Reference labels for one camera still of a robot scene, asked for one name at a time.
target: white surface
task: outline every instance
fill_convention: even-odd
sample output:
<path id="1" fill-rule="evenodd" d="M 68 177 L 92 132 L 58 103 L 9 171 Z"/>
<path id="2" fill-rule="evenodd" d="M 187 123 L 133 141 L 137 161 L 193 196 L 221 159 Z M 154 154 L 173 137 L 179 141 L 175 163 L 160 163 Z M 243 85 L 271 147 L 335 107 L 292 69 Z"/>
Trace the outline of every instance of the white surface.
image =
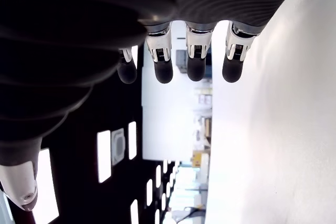
<path id="1" fill-rule="evenodd" d="M 38 198 L 33 209 L 36 224 L 48 224 L 59 216 L 54 182 L 52 181 L 49 149 L 40 151 L 38 156 Z"/>
<path id="2" fill-rule="evenodd" d="M 131 122 L 128 125 L 128 156 L 129 159 L 134 159 L 136 157 L 136 139 L 137 139 L 137 123 Z"/>
<path id="3" fill-rule="evenodd" d="M 227 22 L 215 29 L 206 224 L 336 223 L 335 14 L 336 0 L 286 0 L 232 84 Z"/>
<path id="4" fill-rule="evenodd" d="M 198 172 L 197 182 L 201 184 L 206 184 L 209 176 L 209 162 L 210 157 L 207 153 L 202 153 L 201 166 Z"/>
<path id="5" fill-rule="evenodd" d="M 131 205 L 131 223 L 139 224 L 138 201 L 136 199 Z"/>
<path id="6" fill-rule="evenodd" d="M 97 134 L 98 181 L 104 182 L 111 177 L 111 132 Z"/>
<path id="7" fill-rule="evenodd" d="M 202 197 L 200 194 L 196 194 L 194 196 L 194 207 L 198 207 L 202 204 Z M 201 224 L 202 223 L 202 217 L 194 217 L 192 218 L 193 224 Z"/>
<path id="8" fill-rule="evenodd" d="M 146 192 L 147 192 L 147 206 L 150 206 L 153 201 L 153 180 L 151 179 L 148 180 L 147 182 Z"/>
<path id="9" fill-rule="evenodd" d="M 142 156 L 149 160 L 190 161 L 193 151 L 194 110 L 201 107 L 194 88 L 201 82 L 190 80 L 176 66 L 176 50 L 186 50 L 185 23 L 172 23 L 172 64 L 174 77 L 161 84 L 155 77 L 152 57 L 144 45 L 142 69 L 143 148 Z"/>
<path id="10" fill-rule="evenodd" d="M 178 224 L 193 224 L 193 218 L 192 219 L 185 219 L 179 222 Z"/>
<path id="11" fill-rule="evenodd" d="M 12 210 L 10 209 L 7 196 L 0 190 L 0 223 L 14 224 Z"/>
<path id="12" fill-rule="evenodd" d="M 156 167 L 156 187 L 159 188 L 161 186 L 161 165 Z"/>

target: ceiling light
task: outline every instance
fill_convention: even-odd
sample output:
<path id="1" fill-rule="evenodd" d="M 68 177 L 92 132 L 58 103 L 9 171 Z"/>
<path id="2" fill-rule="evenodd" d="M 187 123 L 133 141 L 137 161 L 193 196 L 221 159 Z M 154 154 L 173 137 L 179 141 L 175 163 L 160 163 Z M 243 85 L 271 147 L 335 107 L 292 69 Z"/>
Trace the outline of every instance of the ceiling light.
<path id="1" fill-rule="evenodd" d="M 48 224 L 59 216 L 54 183 L 52 181 L 49 149 L 38 155 L 38 198 L 33 209 L 36 224 Z"/>
<path id="2" fill-rule="evenodd" d="M 161 210 L 164 211 L 166 209 L 166 194 L 162 194 L 161 198 Z"/>
<path id="3" fill-rule="evenodd" d="M 153 180 L 147 182 L 147 206 L 150 206 L 153 201 Z"/>
<path id="4" fill-rule="evenodd" d="M 137 139 L 137 123 L 131 122 L 128 125 L 128 145 L 129 145 L 129 159 L 134 159 L 136 157 L 136 139 Z"/>
<path id="5" fill-rule="evenodd" d="M 160 224 L 160 210 L 156 210 L 155 212 L 155 224 Z"/>
<path id="6" fill-rule="evenodd" d="M 98 181 L 99 183 L 102 183 L 106 179 L 111 177 L 110 131 L 103 131 L 97 134 L 97 157 L 98 157 Z"/>
<path id="7" fill-rule="evenodd" d="M 170 197 L 170 183 L 167 183 L 167 189 L 166 189 L 166 193 L 167 193 L 167 198 Z"/>
<path id="8" fill-rule="evenodd" d="M 170 174 L 169 184 L 170 184 L 170 187 L 173 187 L 173 184 L 174 184 L 174 177 L 173 177 L 173 174 L 172 174 L 172 173 Z"/>
<path id="9" fill-rule="evenodd" d="M 132 51 L 135 68 L 138 68 L 138 46 L 132 47 L 131 51 Z"/>
<path id="10" fill-rule="evenodd" d="M 159 188 L 161 185 L 161 165 L 156 168 L 156 187 Z"/>
<path id="11" fill-rule="evenodd" d="M 139 224 L 138 201 L 134 200 L 131 205 L 131 223 Z"/>
<path id="12" fill-rule="evenodd" d="M 165 159 L 163 161 L 163 173 L 166 174 L 167 173 L 167 170 L 168 170 L 168 162 L 167 160 Z"/>

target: robotic hand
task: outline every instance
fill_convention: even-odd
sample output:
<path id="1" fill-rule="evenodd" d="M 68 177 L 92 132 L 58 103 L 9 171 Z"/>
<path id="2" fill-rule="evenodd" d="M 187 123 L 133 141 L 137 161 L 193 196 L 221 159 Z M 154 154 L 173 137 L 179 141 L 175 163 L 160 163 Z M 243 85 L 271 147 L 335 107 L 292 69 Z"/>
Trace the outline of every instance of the robotic hand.
<path id="1" fill-rule="evenodd" d="M 239 22 L 229 22 L 222 75 L 227 82 L 236 82 L 242 75 L 246 52 L 263 27 L 253 27 Z"/>
<path id="2" fill-rule="evenodd" d="M 154 61 L 155 76 L 159 82 L 169 83 L 173 78 L 171 23 L 146 28 L 146 43 Z"/>
<path id="3" fill-rule="evenodd" d="M 186 22 L 187 74 L 193 81 L 200 81 L 204 77 L 205 57 L 216 24 Z"/>
<path id="4" fill-rule="evenodd" d="M 137 68 L 135 67 L 132 48 L 119 50 L 120 64 L 118 65 L 118 75 L 123 83 L 131 84 L 136 80 Z"/>
<path id="5" fill-rule="evenodd" d="M 19 208 L 31 211 L 37 201 L 37 157 L 40 150 L 42 138 L 33 141 L 30 153 L 24 155 L 23 152 L 14 148 L 1 148 L 1 155 L 8 156 L 3 150 L 12 151 L 16 156 L 16 165 L 2 161 L 0 165 L 0 177 L 2 189 L 7 197 Z"/>

